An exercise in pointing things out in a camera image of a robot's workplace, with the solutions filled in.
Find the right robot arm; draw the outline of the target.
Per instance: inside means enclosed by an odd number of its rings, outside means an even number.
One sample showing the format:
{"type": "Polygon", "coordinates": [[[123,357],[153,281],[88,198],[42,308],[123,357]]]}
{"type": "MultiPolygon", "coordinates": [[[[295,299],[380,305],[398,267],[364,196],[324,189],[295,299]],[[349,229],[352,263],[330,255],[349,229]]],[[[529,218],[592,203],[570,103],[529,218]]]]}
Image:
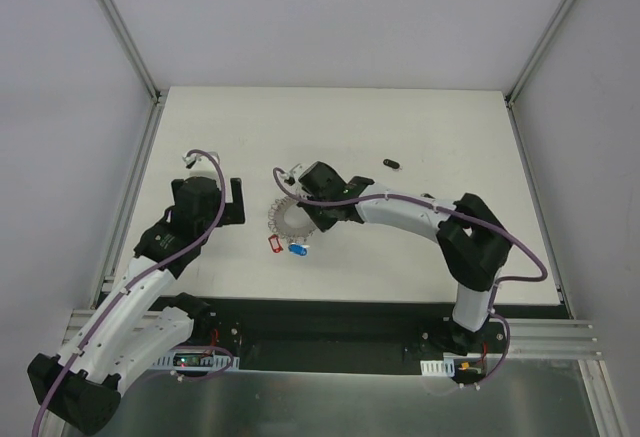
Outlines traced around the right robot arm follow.
{"type": "Polygon", "coordinates": [[[322,232],[351,221],[393,227],[437,244],[457,291],[450,319],[428,331],[431,343],[465,356],[484,342],[492,289],[512,244],[493,229],[440,210],[450,209],[501,229],[480,197],[466,193],[458,200],[442,201],[401,194],[393,199],[392,189],[362,176],[346,181],[320,161],[306,169],[294,167],[284,182],[297,196],[317,203],[299,206],[322,232]]]}

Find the metal disc with keyrings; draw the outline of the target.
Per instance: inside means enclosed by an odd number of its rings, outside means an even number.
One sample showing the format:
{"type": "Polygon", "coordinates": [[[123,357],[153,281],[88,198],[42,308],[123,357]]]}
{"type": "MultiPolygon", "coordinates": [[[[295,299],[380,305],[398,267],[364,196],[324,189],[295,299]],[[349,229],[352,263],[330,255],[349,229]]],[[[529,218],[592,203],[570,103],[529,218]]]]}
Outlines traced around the metal disc with keyrings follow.
{"type": "Polygon", "coordinates": [[[289,243],[305,243],[317,230],[306,212],[290,197],[276,199],[268,211],[268,227],[289,243]]]}

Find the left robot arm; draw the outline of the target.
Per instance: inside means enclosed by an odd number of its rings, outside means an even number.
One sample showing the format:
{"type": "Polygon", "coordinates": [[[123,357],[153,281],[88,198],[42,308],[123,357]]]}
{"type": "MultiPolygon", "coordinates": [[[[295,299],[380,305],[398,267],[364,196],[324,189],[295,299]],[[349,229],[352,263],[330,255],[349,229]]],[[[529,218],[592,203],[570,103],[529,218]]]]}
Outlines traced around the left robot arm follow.
{"type": "Polygon", "coordinates": [[[205,358],[222,361],[220,374],[236,361],[238,343],[223,342],[221,320],[204,300],[182,292],[141,331],[150,306],[200,256],[213,226],[245,221],[242,181],[228,185],[204,176],[171,183],[174,202],[141,236],[120,282],[77,334],[55,355],[37,354],[27,375],[42,411],[86,436],[115,415],[128,388],[158,359],[177,347],[193,351],[185,369],[205,358]]]}

